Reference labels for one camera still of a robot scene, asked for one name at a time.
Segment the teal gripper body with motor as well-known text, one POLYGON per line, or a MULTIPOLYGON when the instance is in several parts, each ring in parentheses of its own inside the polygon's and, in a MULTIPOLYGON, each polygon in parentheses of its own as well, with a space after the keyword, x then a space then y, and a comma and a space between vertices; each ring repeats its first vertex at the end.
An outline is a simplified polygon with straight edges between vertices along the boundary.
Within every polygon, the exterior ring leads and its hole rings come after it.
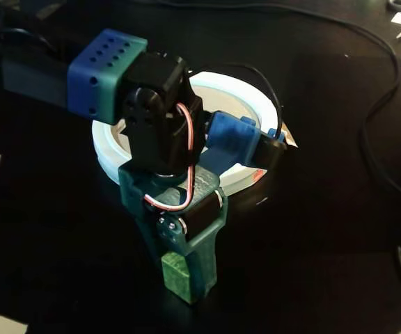
MULTIPOLYGON (((146 194, 166 205, 176 206, 187 196, 187 176, 160 177, 139 171, 130 162, 118 169, 122 203, 137 223, 146 226, 157 236, 158 215, 163 211, 144 200, 146 194)), ((191 241, 219 217, 225 207, 219 176, 197 165, 194 173, 194 192, 188 207, 169 216, 181 217, 186 223, 186 240, 191 241)))

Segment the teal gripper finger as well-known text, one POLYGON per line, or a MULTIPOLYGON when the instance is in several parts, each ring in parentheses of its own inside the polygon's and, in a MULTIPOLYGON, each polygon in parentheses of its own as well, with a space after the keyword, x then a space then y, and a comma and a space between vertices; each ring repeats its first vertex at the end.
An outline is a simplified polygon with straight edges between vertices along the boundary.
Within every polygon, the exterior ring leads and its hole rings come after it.
POLYGON ((189 301, 204 299, 217 282, 215 241, 217 226, 208 226, 187 242, 185 255, 189 270, 189 301))
POLYGON ((181 256, 187 254, 187 227, 181 223, 179 216, 173 214, 159 215, 155 229, 157 241, 163 254, 168 252, 174 252, 181 256))

